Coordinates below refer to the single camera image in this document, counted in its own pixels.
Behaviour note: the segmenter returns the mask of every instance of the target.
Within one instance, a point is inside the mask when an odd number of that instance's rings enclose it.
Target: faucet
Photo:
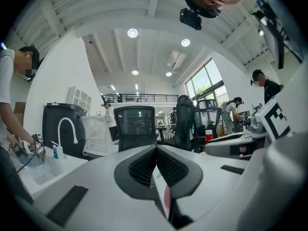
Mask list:
[[[61,141],[60,141],[60,126],[61,126],[61,123],[62,123],[64,120],[69,121],[69,123],[72,125],[73,136],[74,136],[74,144],[77,144],[77,143],[78,143],[78,140],[77,140],[77,138],[76,138],[75,126],[74,126],[72,120],[69,119],[69,118],[67,118],[67,117],[63,117],[63,118],[60,120],[59,125],[58,125],[58,142],[59,142],[59,146],[61,146]]]

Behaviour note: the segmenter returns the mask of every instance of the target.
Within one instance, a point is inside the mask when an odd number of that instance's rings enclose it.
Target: air conditioner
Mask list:
[[[167,67],[171,67],[172,69],[179,68],[183,63],[183,61],[185,60],[185,58],[186,58],[185,54],[178,51],[173,51],[167,62]]]

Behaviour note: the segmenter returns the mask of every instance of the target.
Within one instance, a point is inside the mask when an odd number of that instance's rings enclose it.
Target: white cabinet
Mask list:
[[[70,87],[66,103],[77,104],[90,113],[92,98],[77,87]]]

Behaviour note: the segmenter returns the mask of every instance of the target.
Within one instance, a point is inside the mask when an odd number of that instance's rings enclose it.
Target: window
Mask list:
[[[220,72],[213,59],[206,64],[205,68],[211,79],[212,85],[222,80]]]
[[[200,71],[186,83],[186,88],[194,103],[202,99],[215,99],[220,107],[224,101],[229,100],[220,72],[213,59],[202,66]]]
[[[218,107],[220,107],[224,101],[229,101],[229,97],[225,86],[217,88],[215,90],[215,95]]]
[[[190,98],[194,97],[194,91],[193,91],[193,84],[192,84],[192,80],[188,81],[186,83],[186,88],[187,88],[187,91],[188,91],[188,96]]]
[[[200,94],[209,87],[211,87],[210,79],[206,74],[205,68],[202,68],[193,78],[193,85],[196,91],[196,94]]]

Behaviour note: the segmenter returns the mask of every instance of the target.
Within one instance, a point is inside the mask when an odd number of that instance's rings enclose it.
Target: black cable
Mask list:
[[[15,175],[17,175],[21,170],[23,170],[24,167],[26,167],[30,162],[31,160],[33,159],[33,157],[36,155],[37,153],[37,145],[36,145],[36,141],[34,141],[34,153],[33,153],[33,156],[24,164],[22,165],[19,170],[17,170],[12,176],[10,176],[8,178],[8,180],[10,180],[11,178],[13,178]]]

